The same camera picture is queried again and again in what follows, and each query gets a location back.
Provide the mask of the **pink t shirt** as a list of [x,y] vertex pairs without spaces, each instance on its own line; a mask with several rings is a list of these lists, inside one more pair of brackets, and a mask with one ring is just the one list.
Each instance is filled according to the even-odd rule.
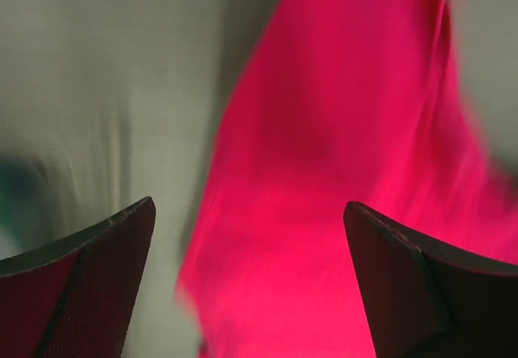
[[204,357],[372,357],[342,214],[517,260],[448,0],[281,0],[236,86],[177,283]]

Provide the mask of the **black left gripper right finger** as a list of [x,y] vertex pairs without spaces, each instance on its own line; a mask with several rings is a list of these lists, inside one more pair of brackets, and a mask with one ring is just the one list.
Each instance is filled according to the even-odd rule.
[[361,202],[343,215],[378,357],[515,357],[517,267],[407,228]]

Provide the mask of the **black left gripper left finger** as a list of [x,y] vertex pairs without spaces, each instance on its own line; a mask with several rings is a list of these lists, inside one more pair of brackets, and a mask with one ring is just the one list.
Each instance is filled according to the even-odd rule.
[[106,220],[1,261],[3,357],[119,357],[156,209],[145,197]]

